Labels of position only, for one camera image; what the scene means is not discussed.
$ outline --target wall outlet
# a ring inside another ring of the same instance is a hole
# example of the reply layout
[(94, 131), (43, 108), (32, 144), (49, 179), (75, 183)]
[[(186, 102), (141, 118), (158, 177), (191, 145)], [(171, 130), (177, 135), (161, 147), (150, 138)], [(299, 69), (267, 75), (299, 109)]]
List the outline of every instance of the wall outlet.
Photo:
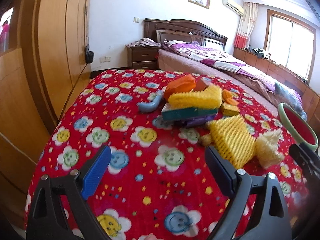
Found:
[(110, 62), (111, 57), (101, 57), (101, 58), (99, 58), (99, 60), (100, 60), (100, 63)]

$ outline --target silver screw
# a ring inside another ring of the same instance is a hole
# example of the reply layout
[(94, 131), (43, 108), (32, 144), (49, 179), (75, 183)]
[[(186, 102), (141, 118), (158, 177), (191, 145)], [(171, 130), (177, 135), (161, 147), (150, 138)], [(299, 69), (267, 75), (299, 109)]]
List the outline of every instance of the silver screw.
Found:
[(268, 174), (268, 176), (269, 176), (270, 179), (275, 179), (276, 178), (276, 175), (274, 173), (272, 173), (272, 172), (270, 172)]
[(77, 169), (70, 171), (70, 175), (72, 175), (72, 176), (76, 176), (78, 174), (79, 174), (79, 170), (77, 170)]
[(244, 175), (245, 174), (245, 170), (244, 169), (237, 169), (237, 173), (239, 175)]
[(42, 176), (41, 176), (41, 179), (42, 179), (42, 180), (48, 179), (48, 175), (47, 175), (47, 174), (42, 175)]

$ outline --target teal box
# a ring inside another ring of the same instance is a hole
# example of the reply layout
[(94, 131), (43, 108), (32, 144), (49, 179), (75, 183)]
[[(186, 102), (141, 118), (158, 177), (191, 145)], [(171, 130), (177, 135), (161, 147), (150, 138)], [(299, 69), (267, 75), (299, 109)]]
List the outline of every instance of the teal box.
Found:
[(200, 117), (205, 115), (217, 114), (218, 108), (216, 109), (203, 109), (197, 107), (187, 107), (187, 108), (172, 108), (168, 103), (165, 104), (161, 111), (162, 119), (164, 121), (179, 121), (185, 120), (193, 117)]

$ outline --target curtain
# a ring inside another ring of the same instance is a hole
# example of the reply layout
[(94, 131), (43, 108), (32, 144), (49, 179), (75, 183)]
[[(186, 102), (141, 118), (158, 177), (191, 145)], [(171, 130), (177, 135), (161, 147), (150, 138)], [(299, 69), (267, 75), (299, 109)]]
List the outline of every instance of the curtain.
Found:
[(252, 2), (245, 2), (244, 14), (240, 18), (238, 31), (235, 39), (235, 47), (244, 49), (249, 47), (250, 35), (257, 20), (258, 5)]

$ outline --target wooden headboard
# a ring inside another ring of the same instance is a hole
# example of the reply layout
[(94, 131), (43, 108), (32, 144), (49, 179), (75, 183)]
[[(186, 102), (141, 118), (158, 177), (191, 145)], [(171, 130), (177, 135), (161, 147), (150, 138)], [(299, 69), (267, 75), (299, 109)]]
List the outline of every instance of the wooden headboard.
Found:
[(159, 43), (164, 41), (198, 41), (200, 45), (224, 50), (227, 37), (210, 27), (190, 20), (144, 20), (144, 37)]

